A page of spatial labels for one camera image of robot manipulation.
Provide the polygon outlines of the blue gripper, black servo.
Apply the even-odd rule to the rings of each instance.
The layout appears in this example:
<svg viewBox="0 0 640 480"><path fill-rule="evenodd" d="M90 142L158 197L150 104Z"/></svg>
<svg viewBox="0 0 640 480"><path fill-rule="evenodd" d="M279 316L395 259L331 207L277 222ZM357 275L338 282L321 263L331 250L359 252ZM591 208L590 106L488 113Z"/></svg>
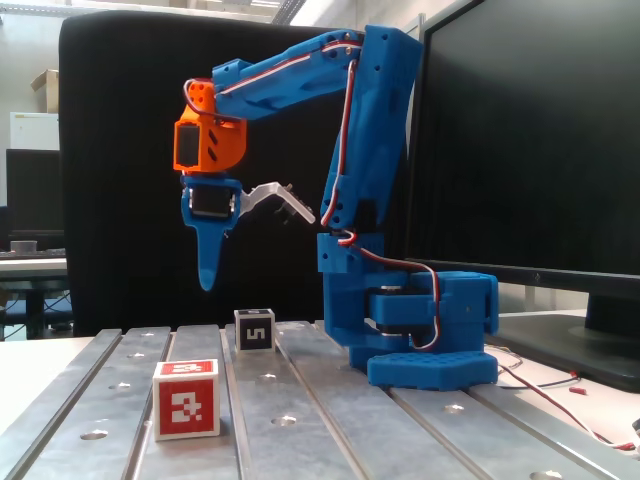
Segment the blue gripper, black servo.
<svg viewBox="0 0 640 480"><path fill-rule="evenodd" d="M182 217L196 231L200 286L211 291L225 233L239 218L242 184L227 175L182 175L180 180Z"/></svg>

